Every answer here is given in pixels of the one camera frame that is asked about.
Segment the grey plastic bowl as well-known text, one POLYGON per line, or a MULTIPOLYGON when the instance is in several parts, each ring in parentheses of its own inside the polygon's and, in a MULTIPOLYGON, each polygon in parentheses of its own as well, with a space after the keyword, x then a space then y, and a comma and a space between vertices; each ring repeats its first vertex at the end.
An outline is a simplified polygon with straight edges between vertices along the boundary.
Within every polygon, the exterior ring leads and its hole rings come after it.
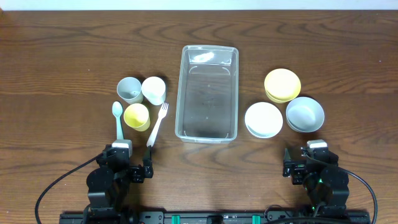
POLYGON ((298 97, 286 108, 287 124, 296 132, 312 133, 323 126, 325 112, 316 100, 309 97, 298 97))

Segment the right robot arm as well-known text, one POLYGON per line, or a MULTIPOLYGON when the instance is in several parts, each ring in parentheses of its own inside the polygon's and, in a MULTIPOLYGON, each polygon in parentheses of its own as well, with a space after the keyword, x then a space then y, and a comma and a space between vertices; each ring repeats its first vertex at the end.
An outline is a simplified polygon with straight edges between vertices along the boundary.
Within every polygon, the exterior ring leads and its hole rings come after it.
POLYGON ((285 150, 283 176, 302 185, 314 207, 313 216, 343 217, 349 196, 349 178, 338 167, 338 156, 327 147, 302 148, 304 160, 293 160, 285 150))

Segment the yellow plastic bowl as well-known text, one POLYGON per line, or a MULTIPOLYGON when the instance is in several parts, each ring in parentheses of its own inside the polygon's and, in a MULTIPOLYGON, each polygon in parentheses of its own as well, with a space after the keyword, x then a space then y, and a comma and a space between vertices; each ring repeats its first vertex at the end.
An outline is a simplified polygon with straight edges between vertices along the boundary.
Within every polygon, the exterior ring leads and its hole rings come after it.
POLYGON ((277 68, 264 79, 267 97, 275 103, 285 103, 296 98, 301 91, 301 81, 291 70, 277 68))

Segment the white plastic cup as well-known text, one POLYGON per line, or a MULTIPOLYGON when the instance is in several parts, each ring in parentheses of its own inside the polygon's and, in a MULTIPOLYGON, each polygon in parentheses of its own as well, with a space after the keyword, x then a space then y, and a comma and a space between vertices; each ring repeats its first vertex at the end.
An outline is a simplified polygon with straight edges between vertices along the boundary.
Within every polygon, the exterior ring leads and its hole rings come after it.
POLYGON ((166 98, 165 82, 159 77, 149 77, 142 83, 142 93, 153 105, 161 105, 166 98))

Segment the grey plastic cup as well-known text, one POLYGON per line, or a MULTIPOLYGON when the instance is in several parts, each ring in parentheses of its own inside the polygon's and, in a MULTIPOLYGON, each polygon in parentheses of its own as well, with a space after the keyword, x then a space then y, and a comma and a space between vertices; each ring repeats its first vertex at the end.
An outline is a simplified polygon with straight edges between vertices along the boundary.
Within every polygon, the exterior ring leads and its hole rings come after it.
POLYGON ((144 95, 142 94, 141 82, 134 77, 123 78, 117 85, 118 95, 127 103, 142 103, 144 95))

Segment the white plastic fork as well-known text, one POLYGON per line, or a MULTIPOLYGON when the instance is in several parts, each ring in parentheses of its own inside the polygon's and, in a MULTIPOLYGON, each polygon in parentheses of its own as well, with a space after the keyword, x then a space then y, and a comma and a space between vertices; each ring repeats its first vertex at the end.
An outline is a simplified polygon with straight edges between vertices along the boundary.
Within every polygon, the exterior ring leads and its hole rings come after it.
POLYGON ((157 134, 159 132, 160 124, 161 124, 162 120, 166 117, 167 112, 168 112, 168 108, 169 108, 169 104, 166 103, 166 102, 164 102, 161 105, 159 113, 158 113, 158 119, 157 119, 157 121, 156 121, 156 123, 154 125, 154 128, 153 128, 153 130, 152 130, 152 132, 151 132, 151 134, 150 134, 150 136, 149 136, 149 138, 147 140, 147 144, 146 144, 147 147, 153 147, 154 146, 157 134))

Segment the yellow plastic cup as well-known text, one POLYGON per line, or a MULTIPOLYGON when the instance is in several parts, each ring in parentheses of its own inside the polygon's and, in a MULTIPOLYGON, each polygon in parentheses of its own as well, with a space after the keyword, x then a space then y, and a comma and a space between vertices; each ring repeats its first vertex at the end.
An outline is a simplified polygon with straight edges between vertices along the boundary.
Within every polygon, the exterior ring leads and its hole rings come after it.
POLYGON ((149 110, 143 104, 131 104, 124 111, 124 121, 136 131, 146 131, 150 126, 149 110))

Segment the mint green plastic spoon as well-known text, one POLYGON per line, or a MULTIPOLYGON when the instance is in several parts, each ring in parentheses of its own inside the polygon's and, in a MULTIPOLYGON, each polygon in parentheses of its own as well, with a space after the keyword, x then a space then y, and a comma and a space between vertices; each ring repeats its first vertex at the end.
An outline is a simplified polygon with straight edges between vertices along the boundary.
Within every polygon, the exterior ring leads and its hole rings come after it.
POLYGON ((115 101, 112 105, 112 114, 116 119, 116 139, 124 139, 123 127, 121 123, 121 116, 123 114, 123 106, 119 101, 115 101))

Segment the white plastic bowl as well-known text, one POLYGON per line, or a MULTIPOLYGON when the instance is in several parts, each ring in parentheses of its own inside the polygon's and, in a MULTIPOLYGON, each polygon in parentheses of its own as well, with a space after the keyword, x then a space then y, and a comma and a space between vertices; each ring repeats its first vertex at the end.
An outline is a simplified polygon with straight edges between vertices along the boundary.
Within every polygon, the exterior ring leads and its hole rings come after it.
POLYGON ((244 116, 248 131, 256 138, 272 138, 283 126, 283 117, 273 104, 258 102, 251 105, 244 116))

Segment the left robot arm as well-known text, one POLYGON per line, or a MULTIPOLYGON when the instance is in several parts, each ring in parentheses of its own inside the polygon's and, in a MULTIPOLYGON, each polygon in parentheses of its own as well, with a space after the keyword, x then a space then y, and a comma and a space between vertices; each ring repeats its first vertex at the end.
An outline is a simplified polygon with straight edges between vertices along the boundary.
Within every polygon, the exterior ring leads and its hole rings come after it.
POLYGON ((105 147, 96 159, 99 167, 86 179, 91 217, 127 220, 133 217, 134 212, 123 207, 123 201, 132 183, 141 184, 153 177, 152 150, 152 146, 147 147, 142 165, 131 165, 129 148, 110 144, 105 147))

